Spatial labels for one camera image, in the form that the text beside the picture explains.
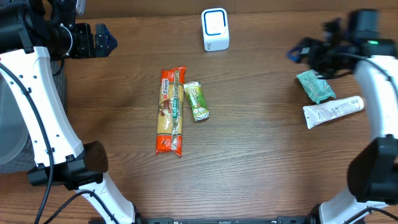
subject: teal packet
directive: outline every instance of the teal packet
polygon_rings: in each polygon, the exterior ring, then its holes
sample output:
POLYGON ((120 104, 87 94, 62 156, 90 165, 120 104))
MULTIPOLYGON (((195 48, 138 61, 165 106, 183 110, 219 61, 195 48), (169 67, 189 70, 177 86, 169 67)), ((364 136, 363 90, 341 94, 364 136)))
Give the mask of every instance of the teal packet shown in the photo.
POLYGON ((335 92, 331 89, 326 80, 317 78, 318 73, 314 70, 306 71, 297 75, 301 85, 303 85, 305 92, 312 101, 319 104, 322 100, 329 97, 336 98, 335 92))

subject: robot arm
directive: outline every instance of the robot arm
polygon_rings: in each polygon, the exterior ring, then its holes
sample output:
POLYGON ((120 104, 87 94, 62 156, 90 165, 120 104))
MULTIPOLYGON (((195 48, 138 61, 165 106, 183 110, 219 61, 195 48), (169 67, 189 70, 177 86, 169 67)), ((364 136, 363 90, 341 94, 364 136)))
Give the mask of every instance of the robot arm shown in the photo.
POLYGON ((348 186, 312 214, 316 224, 354 223, 367 208, 398 202, 397 53, 392 40, 379 39, 374 10, 352 12, 346 32, 339 19, 326 23, 325 31, 326 41, 306 37, 287 56, 297 63, 307 59, 324 79, 351 70, 362 88, 372 142, 349 165, 348 186))
MULTIPOLYGON (((121 195, 107 173, 108 160, 102 145, 100 143, 86 144, 83 147, 70 126, 55 89, 50 68, 50 55, 47 48, 34 47, 34 52, 31 54, 26 54, 23 50, 15 50, 1 54, 0 58, 0 63, 14 74, 19 74, 19 80, 26 89, 30 90, 30 96, 43 120, 50 145, 53 148, 55 173, 62 173, 66 170, 72 172, 69 175, 56 175, 54 184, 63 184, 70 190, 76 190, 76 192, 82 190, 93 191, 105 203, 119 223, 134 223, 134 207, 131 202, 121 195), (101 151, 99 159, 99 153, 96 153, 95 150, 101 151), (79 161, 88 161, 92 164, 91 166, 78 164, 80 166, 73 167, 79 161), (102 175, 102 177, 90 177, 98 174, 102 175)), ((48 181, 47 175, 39 174, 44 174, 46 168, 49 168, 49 155, 46 153, 46 147, 35 115, 26 97, 21 93, 19 86, 4 71, 0 70, 0 72, 17 100, 33 142, 37 168, 30 171, 28 177, 33 185, 45 184, 48 181)), ((83 196, 97 209, 107 223, 114 223, 94 197, 83 196)))
MULTIPOLYGON (((397 80, 397 59, 390 56, 377 55, 368 60, 373 61, 385 69, 390 76, 395 78, 394 82, 397 80)), ((383 74, 367 62, 358 63, 354 70, 354 76, 361 86, 366 100, 366 111, 368 113, 371 127, 371 139, 384 138, 390 134, 392 137, 396 138, 398 136, 398 99, 396 98, 395 90, 391 85, 391 82, 387 81, 383 74)), ((353 184, 357 184, 357 181, 358 179, 349 180, 349 182, 354 182, 353 184)), ((349 188, 345 187, 345 189, 336 197, 320 205, 320 223, 344 223, 367 207, 384 208, 386 206, 388 206, 388 204, 383 200, 380 202, 372 200, 367 202, 358 202, 357 198, 350 192, 349 188)), ((353 220, 352 223, 360 220, 368 213, 369 212, 366 212, 359 216, 353 220)))
MULTIPOLYGON (((102 204, 91 194, 83 196, 106 223, 134 223, 134 206, 111 180, 102 144, 83 145, 72 130, 50 68, 50 58, 107 57, 117 42, 103 24, 96 26, 95 38, 88 24, 75 24, 75 13, 84 9, 80 0, 52 2, 57 9, 53 19, 47 22, 42 18, 38 2, 14 1, 0 12, 0 63, 28 90, 39 112, 52 148, 55 174, 52 185, 95 194, 102 204)), ((0 70, 0 74, 16 98, 33 142, 36 167, 29 171, 28 178, 32 185, 45 185, 49 182, 50 160, 35 114, 20 86, 5 70, 0 70)))

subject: spaghetti package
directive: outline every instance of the spaghetti package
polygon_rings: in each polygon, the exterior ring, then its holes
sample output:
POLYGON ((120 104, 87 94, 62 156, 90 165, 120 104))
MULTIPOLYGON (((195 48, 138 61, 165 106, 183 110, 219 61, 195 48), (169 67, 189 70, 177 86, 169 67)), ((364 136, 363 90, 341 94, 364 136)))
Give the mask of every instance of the spaghetti package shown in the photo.
POLYGON ((174 151, 182 156, 182 103, 186 67, 162 70, 157 110, 156 154, 174 151))

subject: white plastic casing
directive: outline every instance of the white plastic casing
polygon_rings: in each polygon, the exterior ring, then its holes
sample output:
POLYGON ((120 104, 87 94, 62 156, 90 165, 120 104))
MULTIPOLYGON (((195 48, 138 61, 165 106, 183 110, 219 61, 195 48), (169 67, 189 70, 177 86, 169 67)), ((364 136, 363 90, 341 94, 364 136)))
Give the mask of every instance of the white plastic casing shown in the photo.
MULTIPOLYGON (((79 190, 76 190, 76 192, 81 192, 82 190, 93 191, 99 196, 120 224, 132 224, 135 222, 136 215, 134 206, 123 197, 122 193, 111 180, 108 172, 104 173, 102 183, 97 184, 93 182, 80 186, 79 190)), ((95 207, 107 224, 114 223, 94 197, 91 197, 89 194, 83 194, 83 196, 95 207)))
POLYGON ((204 10, 201 26, 206 51, 225 50, 229 47, 228 18, 224 9, 204 10))
MULTIPOLYGON (((54 164, 65 162, 69 155, 75 158, 79 156, 83 152, 83 145, 70 126, 55 88, 47 48, 34 47, 31 54, 26 54, 24 50, 4 53, 0 55, 0 62, 19 78, 27 90, 32 91, 30 96, 42 118, 50 145, 54 148, 54 164)), ((33 142, 36 164, 49 166, 43 135, 29 102, 19 86, 3 70, 0 73, 17 100, 33 142)))
MULTIPOLYGON (((398 84, 398 60, 395 57, 374 55, 368 60, 384 69, 398 84)), ((387 134, 398 138, 398 99, 391 82, 387 81, 387 78, 373 65, 365 61, 358 62, 354 75, 365 98, 371 140, 386 137, 387 134)), ((319 215, 321 224, 342 224, 366 207, 384 208, 386 206, 384 202, 357 202, 346 187, 336 197, 321 204, 319 215)))

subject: plastic packaging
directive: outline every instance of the plastic packaging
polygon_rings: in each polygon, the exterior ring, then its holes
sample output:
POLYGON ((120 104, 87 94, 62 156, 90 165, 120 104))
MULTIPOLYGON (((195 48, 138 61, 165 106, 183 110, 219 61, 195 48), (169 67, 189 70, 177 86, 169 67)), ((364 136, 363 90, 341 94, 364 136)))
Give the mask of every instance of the plastic packaging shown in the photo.
POLYGON ((195 121, 204 121, 209 118, 205 98, 201 92, 201 85, 192 81, 184 84, 184 91, 192 107, 192 114, 195 121))
POLYGON ((342 100, 333 100, 319 105, 304 106, 305 120, 308 129, 325 121, 330 121, 341 116, 361 111, 364 108, 360 96, 352 96, 342 100))
POLYGON ((312 101, 319 104, 329 97, 336 98, 335 92, 331 89, 326 80, 317 78, 318 73, 314 70, 306 71, 297 75, 298 80, 312 101))
POLYGON ((157 116, 157 155, 174 151, 182 156, 182 103, 186 70, 186 67, 162 70, 157 116))

